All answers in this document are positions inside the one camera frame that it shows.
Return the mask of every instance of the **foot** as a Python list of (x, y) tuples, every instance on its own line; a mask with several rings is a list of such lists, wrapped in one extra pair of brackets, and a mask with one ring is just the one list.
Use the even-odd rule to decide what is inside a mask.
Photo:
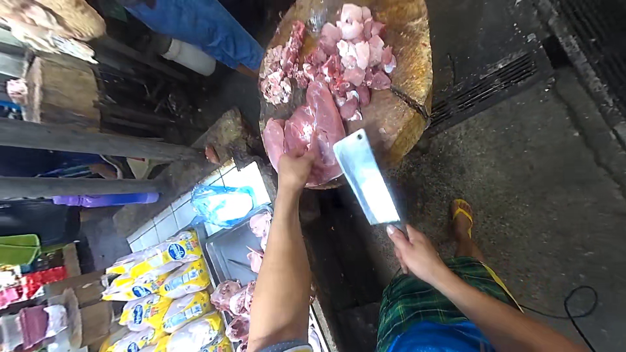
[[(472, 216), (472, 218), (474, 217), (474, 213), (472, 213), (471, 207), (468, 204), (461, 203), (460, 207), (461, 209), (465, 210), (470, 216)], [(454, 214), (456, 212), (456, 209), (459, 209), (459, 204), (452, 201), (452, 204), (450, 204), (451, 214)], [(465, 215), (464, 213), (459, 213), (452, 221), (452, 231), (450, 235), (453, 236), (453, 238), (458, 242), (467, 240), (470, 238), (468, 230), (471, 228), (471, 225), (472, 223), (467, 215)]]

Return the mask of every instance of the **hand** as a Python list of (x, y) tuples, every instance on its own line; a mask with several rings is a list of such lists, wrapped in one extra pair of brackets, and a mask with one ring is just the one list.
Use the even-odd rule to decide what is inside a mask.
[(406, 231), (408, 239), (395, 226), (387, 225), (387, 234), (395, 245), (394, 252), (402, 271), (405, 274), (411, 271), (432, 285), (442, 274), (449, 272), (449, 269), (423, 233), (410, 225), (406, 226)]
[(315, 161), (313, 152), (291, 150), (278, 161), (278, 188), (286, 192), (300, 192), (307, 183)]

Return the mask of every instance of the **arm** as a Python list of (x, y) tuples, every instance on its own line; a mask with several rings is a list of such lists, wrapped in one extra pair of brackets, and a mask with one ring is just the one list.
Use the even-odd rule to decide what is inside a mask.
[(409, 225), (407, 232), (408, 239), (395, 227), (387, 228), (402, 265), (452, 301), (496, 350), (584, 351), (556, 331), (467, 284), (448, 269), (423, 233)]
[(274, 219), (252, 301), (251, 352), (281, 341), (307, 341), (311, 272), (298, 201), (313, 159), (312, 153), (305, 153), (279, 160)]

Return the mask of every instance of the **fingernail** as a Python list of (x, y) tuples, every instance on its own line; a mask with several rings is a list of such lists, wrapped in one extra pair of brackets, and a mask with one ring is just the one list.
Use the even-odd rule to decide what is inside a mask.
[(391, 236), (393, 235), (393, 233), (396, 231), (396, 227), (393, 225), (387, 225), (387, 236)]

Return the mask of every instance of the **purple plastic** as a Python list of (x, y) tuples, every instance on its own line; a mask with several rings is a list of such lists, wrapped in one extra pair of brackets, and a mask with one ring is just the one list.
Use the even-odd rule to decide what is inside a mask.
[(52, 201), (54, 204), (97, 208), (111, 205), (154, 203), (158, 198), (158, 193), (150, 192), (101, 195), (55, 195), (52, 197)]

